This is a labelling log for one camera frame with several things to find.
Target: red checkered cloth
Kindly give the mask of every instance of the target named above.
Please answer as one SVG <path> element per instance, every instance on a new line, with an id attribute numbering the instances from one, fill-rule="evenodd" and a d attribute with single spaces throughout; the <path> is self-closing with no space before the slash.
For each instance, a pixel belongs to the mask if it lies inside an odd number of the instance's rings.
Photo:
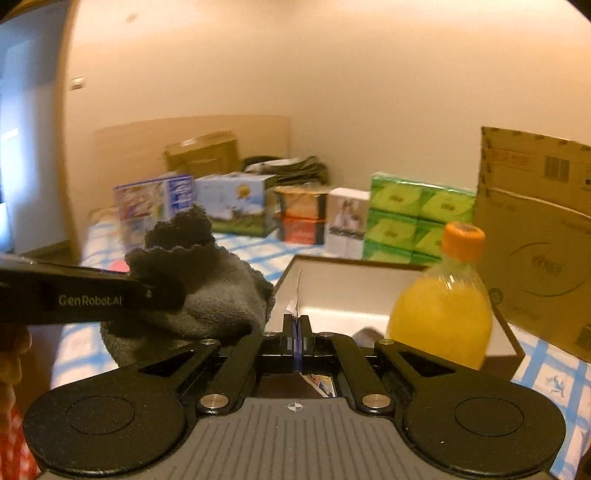
<path id="1" fill-rule="evenodd" d="M 0 436 L 0 480 L 33 480 L 39 473 L 22 434 L 22 415 L 15 407 L 10 432 Z"/>

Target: green tissue pack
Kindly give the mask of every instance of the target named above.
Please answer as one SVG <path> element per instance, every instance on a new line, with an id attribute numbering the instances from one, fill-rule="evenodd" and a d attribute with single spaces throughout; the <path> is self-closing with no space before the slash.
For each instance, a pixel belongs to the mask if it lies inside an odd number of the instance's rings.
<path id="1" fill-rule="evenodd" d="M 412 251 L 417 225 L 416 218 L 370 210 L 365 239 Z"/>
<path id="2" fill-rule="evenodd" d="M 373 262 L 388 262 L 398 264 L 433 265 L 440 261 L 436 257 L 419 253 L 401 250 L 399 248 L 387 247 L 371 241 L 363 243 L 363 259 Z"/>
<path id="3" fill-rule="evenodd" d="M 435 222 L 471 222 L 476 193 L 375 173 L 370 208 Z"/>
<path id="4" fill-rule="evenodd" d="M 443 237 L 442 223 L 419 220 L 414 235 L 413 251 L 431 257 L 441 258 L 441 239 Z"/>

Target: ribbed gray surface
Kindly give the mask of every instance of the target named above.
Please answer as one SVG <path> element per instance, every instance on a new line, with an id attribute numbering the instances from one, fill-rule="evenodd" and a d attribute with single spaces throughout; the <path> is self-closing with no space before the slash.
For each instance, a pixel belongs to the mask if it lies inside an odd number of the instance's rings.
<path id="1" fill-rule="evenodd" d="M 247 399 L 235 414 L 200 421 L 185 444 L 134 480 L 450 480 L 418 458 L 385 419 L 343 398 Z M 61 477 L 51 473 L 43 480 Z M 545 474 L 532 478 L 548 479 Z"/>

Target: open white box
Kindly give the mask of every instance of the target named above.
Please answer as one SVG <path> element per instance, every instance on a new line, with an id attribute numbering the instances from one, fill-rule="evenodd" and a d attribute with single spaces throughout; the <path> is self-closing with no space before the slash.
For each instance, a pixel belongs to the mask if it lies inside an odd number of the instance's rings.
<path id="1" fill-rule="evenodd" d="M 296 255 L 275 286 L 267 330 L 281 331 L 286 310 L 308 315 L 314 332 L 352 336 L 364 327 L 384 332 L 393 305 L 423 267 Z M 482 367 L 510 380 L 524 352 L 498 311 Z"/>

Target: plastic bottle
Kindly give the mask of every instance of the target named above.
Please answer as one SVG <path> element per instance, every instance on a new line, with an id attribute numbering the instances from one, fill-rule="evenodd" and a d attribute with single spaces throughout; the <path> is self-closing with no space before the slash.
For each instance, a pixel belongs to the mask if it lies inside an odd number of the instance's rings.
<path id="1" fill-rule="evenodd" d="M 448 223 L 443 260 L 407 287 L 396 302 L 386 338 L 479 369 L 491 337 L 492 309 L 474 264 L 485 235 L 468 223 Z"/>

